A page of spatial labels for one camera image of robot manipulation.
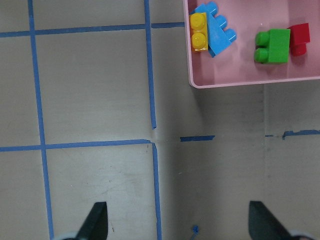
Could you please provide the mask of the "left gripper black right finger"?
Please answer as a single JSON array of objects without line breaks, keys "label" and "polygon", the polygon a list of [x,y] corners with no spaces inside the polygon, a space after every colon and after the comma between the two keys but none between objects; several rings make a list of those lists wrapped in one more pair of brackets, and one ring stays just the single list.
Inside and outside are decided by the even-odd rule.
[{"label": "left gripper black right finger", "polygon": [[248,232],[252,240],[295,239],[261,201],[249,202]]}]

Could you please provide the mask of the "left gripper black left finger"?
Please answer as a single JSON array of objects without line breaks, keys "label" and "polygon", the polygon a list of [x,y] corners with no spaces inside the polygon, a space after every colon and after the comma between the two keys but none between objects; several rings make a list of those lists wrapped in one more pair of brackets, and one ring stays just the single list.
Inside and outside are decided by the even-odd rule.
[{"label": "left gripper black left finger", "polygon": [[77,232],[75,240],[106,240],[108,237],[107,202],[96,202]]}]

